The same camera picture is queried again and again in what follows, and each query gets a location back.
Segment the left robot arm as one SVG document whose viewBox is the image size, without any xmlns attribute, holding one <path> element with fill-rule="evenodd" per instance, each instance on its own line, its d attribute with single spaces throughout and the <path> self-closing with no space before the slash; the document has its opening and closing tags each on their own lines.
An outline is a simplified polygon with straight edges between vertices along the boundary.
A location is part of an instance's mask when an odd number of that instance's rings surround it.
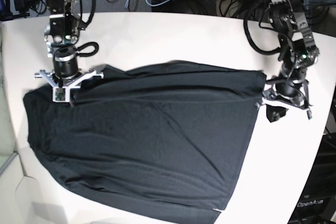
<svg viewBox="0 0 336 224">
<path fill-rule="evenodd" d="M 248 19 L 260 6 L 265 6 L 270 27 L 278 35 L 280 46 L 271 51 L 260 49 L 248 30 Z M 245 14 L 244 32 L 250 46 L 259 54 L 270 56 L 278 54 L 282 63 L 278 76 L 267 80 L 269 89 L 263 91 L 262 101 L 257 106 L 266 106 L 269 122 L 284 117 L 289 108 L 296 108 L 312 118 L 309 102 L 307 69 L 317 63 L 319 49 L 308 24 L 301 0 L 259 0 Z"/>
</svg>

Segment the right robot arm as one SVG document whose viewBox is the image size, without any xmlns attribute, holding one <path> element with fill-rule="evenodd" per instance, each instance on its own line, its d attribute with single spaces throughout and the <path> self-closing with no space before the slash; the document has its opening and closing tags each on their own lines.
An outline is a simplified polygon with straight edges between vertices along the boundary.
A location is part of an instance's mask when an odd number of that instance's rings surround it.
<svg viewBox="0 0 336 224">
<path fill-rule="evenodd" d="M 76 4 L 81 5 L 82 0 L 46 0 L 50 15 L 44 41 L 47 56 L 53 62 L 53 70 L 40 70 L 35 74 L 35 78 L 42 78 L 51 86 L 52 101 L 56 103 L 71 102 L 71 92 L 79 90 L 82 82 L 94 77 L 104 77 L 100 70 L 90 69 L 83 72 L 78 67 L 77 59 L 94 56 L 99 50 L 99 45 L 96 42 L 76 45 L 81 31 L 86 30 L 93 20 L 96 0 L 91 0 L 91 11 L 86 22 L 82 19 L 83 13 L 76 12 Z"/>
</svg>

